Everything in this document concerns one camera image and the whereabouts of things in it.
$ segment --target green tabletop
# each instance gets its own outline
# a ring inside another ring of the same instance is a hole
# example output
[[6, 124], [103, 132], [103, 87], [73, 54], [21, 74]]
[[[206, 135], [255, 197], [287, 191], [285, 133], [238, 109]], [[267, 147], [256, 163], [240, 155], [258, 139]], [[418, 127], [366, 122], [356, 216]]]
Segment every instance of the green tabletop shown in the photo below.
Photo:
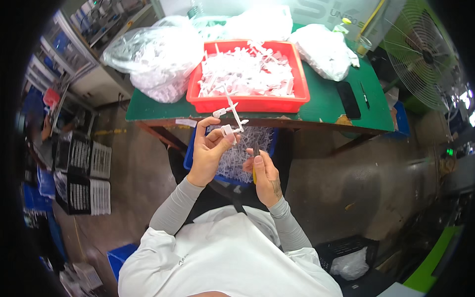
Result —
[[[301, 25], [295, 24], [294, 30], [300, 27]], [[248, 119], [272, 118], [315, 122], [315, 124], [321, 122], [334, 124], [341, 115], [345, 114], [340, 96], [336, 90], [337, 82], [323, 79], [307, 63], [302, 61], [302, 64], [310, 91], [310, 101], [300, 107], [298, 113], [240, 112], [239, 116]], [[394, 131], [388, 103], [368, 59], [360, 59], [360, 68], [350, 67], [348, 76], [344, 81], [350, 83], [361, 111], [361, 118], [351, 120], [352, 125], [366, 129]], [[366, 92], [370, 109], [366, 107], [360, 82]], [[195, 107], [186, 101], [185, 96], [176, 103], [166, 104], [159, 103], [135, 89], [125, 119], [127, 121], [150, 121], [189, 117], [203, 118], [209, 115], [197, 113]]]

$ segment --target arm tattoo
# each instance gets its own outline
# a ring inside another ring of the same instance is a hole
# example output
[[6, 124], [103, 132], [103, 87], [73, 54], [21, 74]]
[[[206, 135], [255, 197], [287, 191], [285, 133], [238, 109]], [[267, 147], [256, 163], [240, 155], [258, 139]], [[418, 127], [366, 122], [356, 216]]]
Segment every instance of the arm tattoo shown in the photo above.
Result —
[[275, 181], [270, 181], [274, 188], [274, 195], [277, 197], [277, 201], [279, 201], [282, 198], [282, 188], [280, 187], [280, 179], [277, 177], [277, 180]]

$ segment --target table leg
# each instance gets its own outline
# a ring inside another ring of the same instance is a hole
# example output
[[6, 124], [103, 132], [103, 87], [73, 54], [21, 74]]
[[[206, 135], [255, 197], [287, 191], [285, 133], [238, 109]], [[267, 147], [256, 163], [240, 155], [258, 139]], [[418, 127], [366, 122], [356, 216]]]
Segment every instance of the table leg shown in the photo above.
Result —
[[339, 153], [349, 151], [357, 146], [362, 145], [363, 143], [367, 142], [371, 138], [375, 137], [376, 135], [371, 135], [371, 134], [361, 134], [359, 137], [351, 140], [348, 143], [345, 143], [344, 145], [337, 147], [333, 151], [330, 152], [330, 156], [336, 156]]
[[141, 121], [137, 121], [135, 124], [144, 131], [160, 139], [161, 142], [168, 144], [179, 151], [186, 152], [188, 149], [186, 144], [162, 126], [151, 127]]

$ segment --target smartphone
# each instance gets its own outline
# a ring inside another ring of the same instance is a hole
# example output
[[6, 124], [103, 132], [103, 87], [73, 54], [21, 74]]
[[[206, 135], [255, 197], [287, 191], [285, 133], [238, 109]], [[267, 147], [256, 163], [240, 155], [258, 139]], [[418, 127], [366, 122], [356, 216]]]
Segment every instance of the smartphone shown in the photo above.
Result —
[[336, 83], [336, 89], [340, 95], [340, 99], [342, 100], [343, 108], [345, 109], [347, 118], [361, 118], [360, 108], [358, 107], [358, 103], [356, 102], [355, 94], [353, 93], [350, 83], [346, 81], [340, 81]]

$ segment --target bottle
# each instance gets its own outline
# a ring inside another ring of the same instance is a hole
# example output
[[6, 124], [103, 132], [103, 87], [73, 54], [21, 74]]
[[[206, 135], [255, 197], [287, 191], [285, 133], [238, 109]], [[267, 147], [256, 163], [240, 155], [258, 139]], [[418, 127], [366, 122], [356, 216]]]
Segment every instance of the bottle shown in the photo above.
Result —
[[333, 28], [332, 32], [341, 32], [341, 33], [343, 33], [343, 35], [346, 35], [346, 34], [348, 34], [348, 32], [350, 32], [348, 30], [348, 28], [349, 28], [349, 25], [351, 23], [352, 23], [352, 21], [350, 21], [348, 18], [343, 18], [342, 23], [340, 25], [336, 25]]

